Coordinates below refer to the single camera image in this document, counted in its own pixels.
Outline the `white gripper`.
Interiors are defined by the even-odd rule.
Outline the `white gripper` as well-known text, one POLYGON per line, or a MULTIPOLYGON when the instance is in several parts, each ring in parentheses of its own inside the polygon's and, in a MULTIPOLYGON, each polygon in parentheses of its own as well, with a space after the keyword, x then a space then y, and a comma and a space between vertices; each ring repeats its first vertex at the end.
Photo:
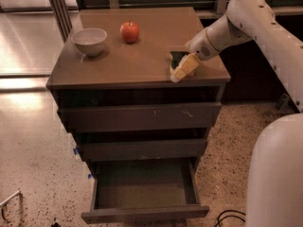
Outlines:
POLYGON ((200 65, 201 61, 208 61, 217 56, 220 51, 216 49, 210 42, 207 36, 207 29, 197 33, 190 41, 186 42, 186 48, 190 53, 180 62, 173 74, 170 74, 170 79, 173 82, 179 82, 200 65))

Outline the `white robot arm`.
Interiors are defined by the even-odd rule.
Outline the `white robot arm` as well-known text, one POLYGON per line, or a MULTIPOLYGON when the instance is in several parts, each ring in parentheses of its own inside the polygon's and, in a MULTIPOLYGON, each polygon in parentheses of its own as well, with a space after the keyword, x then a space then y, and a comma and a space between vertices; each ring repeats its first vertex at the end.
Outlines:
POLYGON ((255 88, 280 87, 296 112, 280 117, 260 133, 250 160, 245 227, 303 227, 303 47, 276 21, 265 0, 229 0, 224 15, 187 42, 187 54, 170 67, 179 82, 202 61, 232 45, 253 41, 262 52, 263 70, 255 88))

